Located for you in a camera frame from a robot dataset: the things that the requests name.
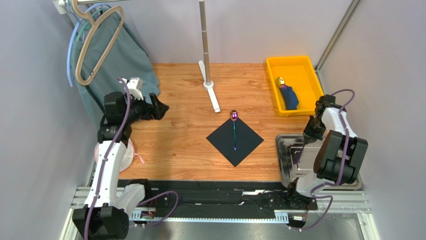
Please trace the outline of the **black paper napkin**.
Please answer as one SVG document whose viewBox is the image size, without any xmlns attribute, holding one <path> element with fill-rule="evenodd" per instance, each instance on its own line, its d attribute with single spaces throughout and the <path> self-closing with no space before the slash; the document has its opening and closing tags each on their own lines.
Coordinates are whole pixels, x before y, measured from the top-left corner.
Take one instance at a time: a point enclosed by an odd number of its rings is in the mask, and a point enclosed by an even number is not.
<svg viewBox="0 0 426 240">
<path fill-rule="evenodd" d="M 226 120 L 206 139 L 234 166 L 237 167 L 264 139 L 240 118 Z"/>
</svg>

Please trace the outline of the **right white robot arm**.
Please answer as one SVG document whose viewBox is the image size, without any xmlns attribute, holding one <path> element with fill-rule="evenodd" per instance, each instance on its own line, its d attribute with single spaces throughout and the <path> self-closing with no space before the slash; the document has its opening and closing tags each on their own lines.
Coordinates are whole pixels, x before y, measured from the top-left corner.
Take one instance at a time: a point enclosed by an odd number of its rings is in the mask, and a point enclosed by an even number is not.
<svg viewBox="0 0 426 240">
<path fill-rule="evenodd" d="M 312 171 L 288 184 L 286 205 L 291 209 L 308 206 L 315 194 L 327 187 L 352 184 L 358 177 L 368 142 L 350 128 L 346 107 L 326 94 L 315 103 L 315 114 L 303 131 L 303 143 L 322 141 Z"/>
</svg>

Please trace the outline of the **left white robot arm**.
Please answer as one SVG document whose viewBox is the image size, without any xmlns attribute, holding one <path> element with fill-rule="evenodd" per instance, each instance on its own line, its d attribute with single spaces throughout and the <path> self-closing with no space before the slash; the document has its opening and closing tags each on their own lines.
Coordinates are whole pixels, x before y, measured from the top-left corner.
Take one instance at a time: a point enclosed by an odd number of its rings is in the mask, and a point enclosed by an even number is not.
<svg viewBox="0 0 426 240">
<path fill-rule="evenodd" d="M 149 94 L 150 103 L 120 91 L 104 96 L 105 113 L 97 132 L 97 164 L 93 183 L 83 207 L 72 221 L 85 240 L 124 240 L 130 214 L 146 197 L 148 181 L 131 180 L 117 196 L 121 163 L 130 150 L 131 125 L 142 120 L 161 120 L 169 106 Z"/>
</svg>

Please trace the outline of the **iridescent purple spoon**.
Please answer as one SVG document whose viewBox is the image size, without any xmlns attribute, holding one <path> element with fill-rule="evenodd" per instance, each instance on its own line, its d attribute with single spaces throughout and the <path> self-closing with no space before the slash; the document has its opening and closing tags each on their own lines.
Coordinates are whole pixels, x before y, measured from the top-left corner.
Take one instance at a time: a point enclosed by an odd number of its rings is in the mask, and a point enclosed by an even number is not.
<svg viewBox="0 0 426 240">
<path fill-rule="evenodd" d="M 229 118 L 232 121 L 233 125 L 233 149 L 236 151 L 238 149 L 237 146 L 237 129 L 236 129 L 236 122 L 238 120 L 238 112 L 236 110 L 231 110 L 229 114 Z"/>
</svg>

